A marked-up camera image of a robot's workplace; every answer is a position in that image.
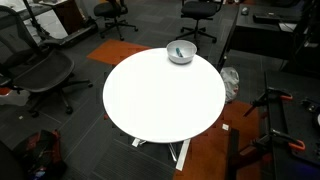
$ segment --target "black bag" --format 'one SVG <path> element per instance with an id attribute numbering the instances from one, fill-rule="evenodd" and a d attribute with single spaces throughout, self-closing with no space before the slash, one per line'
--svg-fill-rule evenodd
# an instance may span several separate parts
<path id="1" fill-rule="evenodd" d="M 42 130 L 34 133 L 14 149 L 30 180 L 59 179 L 66 170 L 60 154 L 60 135 Z"/>

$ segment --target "plastic bag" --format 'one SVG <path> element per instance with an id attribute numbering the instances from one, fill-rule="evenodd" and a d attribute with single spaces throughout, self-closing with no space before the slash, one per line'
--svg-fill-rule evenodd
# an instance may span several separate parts
<path id="1" fill-rule="evenodd" d="M 226 88 L 226 103 L 233 101 L 239 91 L 239 75 L 233 67 L 222 68 L 220 75 Z"/>

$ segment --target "black office chair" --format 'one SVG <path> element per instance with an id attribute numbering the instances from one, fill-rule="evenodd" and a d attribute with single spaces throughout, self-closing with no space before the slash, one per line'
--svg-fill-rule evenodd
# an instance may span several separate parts
<path id="1" fill-rule="evenodd" d="M 35 43 L 19 14 L 0 6 L 0 87 L 13 90 L 27 90 L 30 99 L 38 98 L 29 112 L 33 117 L 39 115 L 39 103 L 50 93 L 57 92 L 72 113 L 72 107 L 65 98 L 62 88 L 89 80 L 69 82 L 74 62 L 59 51 Z"/>
<path id="2" fill-rule="evenodd" d="M 223 0 L 217 3 L 214 2 L 214 0 L 182 0 L 181 18 L 192 18 L 197 21 L 197 24 L 194 29 L 182 27 L 181 33 L 183 33 L 184 30 L 188 30 L 190 32 L 178 36 L 176 39 L 180 39 L 192 34 L 194 35 L 194 39 L 197 39 L 197 35 L 201 34 L 203 36 L 212 38 L 212 43 L 216 43 L 217 38 L 205 33 L 206 28 L 199 28 L 198 25 L 201 19 L 212 20 L 211 17 L 214 16 L 218 11 L 220 11 L 222 3 Z"/>
<path id="3" fill-rule="evenodd" d="M 120 40 L 123 41 L 124 38 L 122 37 L 119 26 L 133 27 L 134 31 L 138 31 L 136 26 L 128 24 L 126 20 L 121 20 L 119 22 L 117 20 L 117 17 L 120 17 L 120 15 L 128 13 L 128 7 L 125 5 L 124 0 L 120 0 L 120 3 L 118 3 L 119 0 L 106 1 L 108 2 L 98 4 L 94 7 L 94 14 L 96 16 L 102 16 L 105 20 L 108 18 L 113 18 L 114 20 L 114 22 L 105 23 L 106 28 L 100 32 L 101 38 L 104 38 L 104 33 L 106 31 L 116 27 L 120 36 Z"/>

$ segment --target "bowl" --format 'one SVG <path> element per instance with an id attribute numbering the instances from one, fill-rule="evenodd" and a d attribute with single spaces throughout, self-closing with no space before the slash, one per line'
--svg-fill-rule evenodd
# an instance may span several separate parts
<path id="1" fill-rule="evenodd" d="M 167 45 L 169 59 L 177 64 L 186 64 L 192 61 L 197 47 L 185 40 L 172 41 Z"/>

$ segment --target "round white table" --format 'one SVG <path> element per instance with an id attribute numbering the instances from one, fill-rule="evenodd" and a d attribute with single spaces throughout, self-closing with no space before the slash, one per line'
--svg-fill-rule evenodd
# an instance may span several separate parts
<path id="1" fill-rule="evenodd" d="M 197 136 L 217 120 L 224 103 L 224 83 L 209 62 L 195 55 L 188 64 L 174 64 L 165 48 L 126 58 L 103 89 L 110 119 L 127 134 L 154 143 Z"/>

